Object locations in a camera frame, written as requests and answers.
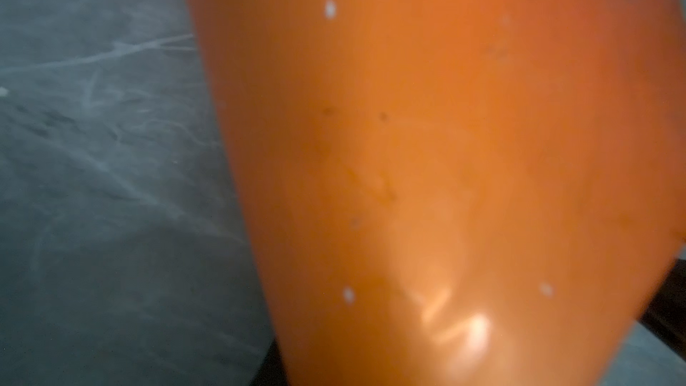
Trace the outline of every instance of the white dot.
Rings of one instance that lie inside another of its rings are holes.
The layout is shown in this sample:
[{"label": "white dot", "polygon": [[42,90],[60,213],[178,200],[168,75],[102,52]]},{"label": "white dot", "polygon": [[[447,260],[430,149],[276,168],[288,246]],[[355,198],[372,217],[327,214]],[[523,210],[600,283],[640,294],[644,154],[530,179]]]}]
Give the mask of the white dot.
[{"label": "white dot", "polygon": [[336,18],[336,2],[333,0],[327,0],[326,4],[324,5],[324,16],[328,20],[333,20]]},{"label": "white dot", "polygon": [[553,294],[555,293],[555,290],[553,289],[553,286],[550,283],[541,283],[541,285],[538,287],[538,289],[541,291],[541,293],[548,297],[552,298]]},{"label": "white dot", "polygon": [[355,291],[350,287],[345,287],[343,289],[343,300],[349,305],[355,302]]}]

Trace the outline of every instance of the white streak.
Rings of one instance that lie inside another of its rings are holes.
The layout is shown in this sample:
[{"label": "white streak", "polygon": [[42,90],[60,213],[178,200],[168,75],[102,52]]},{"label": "white streak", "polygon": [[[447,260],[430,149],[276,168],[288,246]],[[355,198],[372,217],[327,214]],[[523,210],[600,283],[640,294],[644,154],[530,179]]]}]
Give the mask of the white streak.
[{"label": "white streak", "polygon": [[84,95],[81,97],[81,107],[84,109],[90,109],[93,100],[93,90],[95,89],[95,84],[98,82],[98,76],[100,74],[99,69],[93,72],[90,80],[84,87]]},{"label": "white streak", "polygon": [[36,283],[40,283],[43,278],[43,272],[40,268],[40,259],[42,258],[45,239],[52,233],[53,228],[55,228],[55,225],[59,223],[62,218],[64,218],[64,214],[59,214],[56,217],[51,218],[45,227],[43,227],[43,229],[39,232],[38,236],[34,239],[34,244],[31,248],[29,270]]},{"label": "white streak", "polygon": [[145,121],[141,125],[131,127],[131,129],[142,129],[143,131],[147,131],[149,124],[161,124],[161,125],[165,125],[165,126],[176,127],[177,129],[184,132],[188,136],[188,139],[193,141],[193,143],[197,144],[199,147],[220,147],[222,145],[221,143],[214,142],[214,141],[203,142],[203,141],[199,140],[190,130],[188,130],[188,127],[186,127],[185,125],[180,124],[180,123],[175,123],[174,121],[160,120],[160,119],[153,118],[153,119]]},{"label": "white streak", "polygon": [[445,306],[448,303],[452,295],[453,292],[450,288],[444,288],[438,294],[438,296],[433,299],[433,301],[431,301],[428,305],[424,306],[424,310],[422,310],[421,314],[421,319],[422,324],[425,328],[430,327],[430,325],[433,323],[433,318],[436,317],[436,315],[439,312],[441,312],[443,306]]},{"label": "white streak", "polygon": [[10,68],[0,69],[0,75],[14,74],[14,73],[24,73],[31,72],[33,70],[46,70],[46,69],[59,69],[71,67],[74,65],[84,65],[98,63],[99,61],[118,59],[120,57],[137,54],[146,50],[159,49],[162,45],[172,44],[174,42],[184,41],[187,39],[192,39],[193,35],[187,33],[185,35],[179,36],[169,36],[168,38],[153,39],[151,41],[143,42],[141,44],[127,45],[127,44],[117,44],[114,49],[107,51],[105,53],[98,53],[88,56],[79,56],[72,59],[65,59],[59,61],[47,61],[45,63],[20,65]]},{"label": "white streak", "polygon": [[[150,206],[152,208],[157,208],[163,211],[169,218],[172,218],[177,221],[186,221],[191,226],[196,227],[196,229],[201,229],[203,232],[207,234],[213,236],[227,237],[236,241],[237,243],[243,245],[246,244],[245,240],[241,236],[225,229],[224,227],[218,226],[211,220],[206,219],[202,216],[196,216],[192,212],[188,212],[184,210],[181,206],[176,205],[176,203],[172,202],[171,200],[158,198],[155,194],[147,192],[144,186],[139,187],[137,185],[134,185],[128,179],[117,174],[107,162],[94,157],[90,153],[87,153],[82,150],[70,149],[69,147],[66,147],[55,140],[40,138],[40,141],[50,147],[53,147],[63,152],[72,161],[90,167],[98,173],[107,175],[110,178],[110,181],[117,185],[123,191],[126,197],[135,199],[143,205]],[[42,247],[42,241],[39,239],[36,242],[37,243],[34,245],[34,253],[39,254],[40,249]]]},{"label": "white streak", "polygon": [[194,46],[161,46],[162,51],[197,51]]}]

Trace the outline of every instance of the white speck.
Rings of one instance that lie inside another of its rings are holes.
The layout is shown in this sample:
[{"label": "white speck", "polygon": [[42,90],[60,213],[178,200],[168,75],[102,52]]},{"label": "white speck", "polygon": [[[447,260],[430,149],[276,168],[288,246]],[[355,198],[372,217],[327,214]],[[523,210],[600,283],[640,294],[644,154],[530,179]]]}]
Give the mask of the white speck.
[{"label": "white speck", "polygon": [[510,17],[510,14],[503,14],[503,16],[500,18],[500,25],[502,25],[502,27],[509,27],[511,24],[512,19]]},{"label": "white speck", "polygon": [[350,287],[345,287],[343,289],[343,300],[349,305],[355,302],[355,291]]},{"label": "white speck", "polygon": [[555,293],[555,290],[553,289],[553,286],[550,283],[543,282],[541,285],[538,287],[538,289],[541,291],[541,293],[548,297],[552,298],[553,294]]},{"label": "white speck", "polygon": [[327,0],[324,5],[324,16],[327,20],[333,20],[336,18],[336,2],[333,0]]}]

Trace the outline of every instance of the orange plastic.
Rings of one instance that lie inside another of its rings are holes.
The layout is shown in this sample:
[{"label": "orange plastic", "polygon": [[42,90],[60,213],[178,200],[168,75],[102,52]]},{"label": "orange plastic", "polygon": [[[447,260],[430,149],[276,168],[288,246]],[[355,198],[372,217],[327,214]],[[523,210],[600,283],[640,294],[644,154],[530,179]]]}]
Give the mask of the orange plastic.
[{"label": "orange plastic", "polygon": [[686,230],[678,0],[189,0],[292,386],[596,382]]}]

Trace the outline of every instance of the dark gray background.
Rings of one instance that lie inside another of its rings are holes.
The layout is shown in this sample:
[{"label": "dark gray background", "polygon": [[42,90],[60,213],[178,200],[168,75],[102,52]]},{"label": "dark gray background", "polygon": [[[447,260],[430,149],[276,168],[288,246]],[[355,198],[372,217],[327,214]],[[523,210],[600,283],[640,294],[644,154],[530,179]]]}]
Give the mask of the dark gray background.
[{"label": "dark gray background", "polygon": [[[272,339],[184,0],[0,0],[0,385],[247,385]],[[644,329],[605,386],[683,386]]]}]

